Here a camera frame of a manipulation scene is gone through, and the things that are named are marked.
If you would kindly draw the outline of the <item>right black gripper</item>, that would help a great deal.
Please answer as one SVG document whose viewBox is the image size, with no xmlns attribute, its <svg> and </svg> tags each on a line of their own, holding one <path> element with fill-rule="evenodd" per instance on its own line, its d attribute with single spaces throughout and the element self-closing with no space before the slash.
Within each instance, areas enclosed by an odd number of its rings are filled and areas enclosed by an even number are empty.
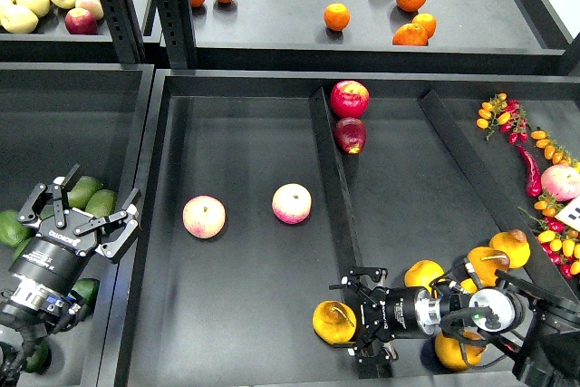
<svg viewBox="0 0 580 387">
<path fill-rule="evenodd" d="M 399 354 L 389 343 L 395 339 L 419 339 L 434 334 L 440 324 L 440 302 L 422 286 L 386 288 L 388 269 L 353 266 L 330 290 L 348 289 L 361 299 L 361 344 L 336 343 L 357 363 L 393 363 Z"/>
</svg>

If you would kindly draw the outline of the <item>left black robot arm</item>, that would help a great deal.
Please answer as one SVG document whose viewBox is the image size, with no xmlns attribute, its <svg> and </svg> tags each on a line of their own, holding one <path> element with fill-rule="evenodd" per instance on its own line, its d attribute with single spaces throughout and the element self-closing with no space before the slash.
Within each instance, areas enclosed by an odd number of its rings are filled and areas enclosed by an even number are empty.
<svg viewBox="0 0 580 387">
<path fill-rule="evenodd" d="M 38 183 L 16 215 L 34 232 L 10 266 L 17 288 L 1 300 L 1 325 L 22 337 L 20 349 L 2 346 L 1 383 L 15 386 L 46 337 L 73 329 L 86 314 L 86 300 L 73 286 L 91 258 L 118 263 L 140 233 L 133 189 L 120 210 L 97 218 L 70 206 L 68 193 L 80 180 L 79 166 L 51 183 Z"/>
</svg>

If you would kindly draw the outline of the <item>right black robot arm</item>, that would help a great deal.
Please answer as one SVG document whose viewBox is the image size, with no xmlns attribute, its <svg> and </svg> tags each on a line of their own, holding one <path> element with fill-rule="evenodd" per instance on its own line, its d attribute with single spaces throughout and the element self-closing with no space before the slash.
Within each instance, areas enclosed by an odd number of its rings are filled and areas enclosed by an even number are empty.
<svg viewBox="0 0 580 387">
<path fill-rule="evenodd" d="M 354 267 L 338 288 L 353 293 L 354 315 L 338 311 L 353 329 L 331 342 L 348 349 L 360 364 L 397 360 L 397 339 L 419 339 L 441 332 L 468 347 L 495 346 L 513 363 L 512 373 L 527 386 L 579 383 L 579 304 L 498 271 L 493 286 L 474 293 L 447 276 L 428 287 L 389 288 L 384 268 Z"/>
</svg>

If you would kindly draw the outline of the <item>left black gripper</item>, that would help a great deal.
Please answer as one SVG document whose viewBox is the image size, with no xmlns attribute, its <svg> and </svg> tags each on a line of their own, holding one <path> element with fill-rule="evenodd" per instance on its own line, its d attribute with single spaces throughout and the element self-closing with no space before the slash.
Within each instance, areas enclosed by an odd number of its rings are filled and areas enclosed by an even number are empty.
<svg viewBox="0 0 580 387">
<path fill-rule="evenodd" d="M 139 189 L 133 189 L 119 209 L 103 218 L 77 208 L 65 213 L 68 193 L 81 177 L 80 167 L 75 163 L 52 183 L 37 183 L 16 217 L 25 227 L 39 229 L 9 272 L 61 295 L 72 290 L 94 253 L 117 264 L 140 233 Z M 42 220 L 40 214 L 47 204 L 53 205 L 53 217 Z"/>
</svg>

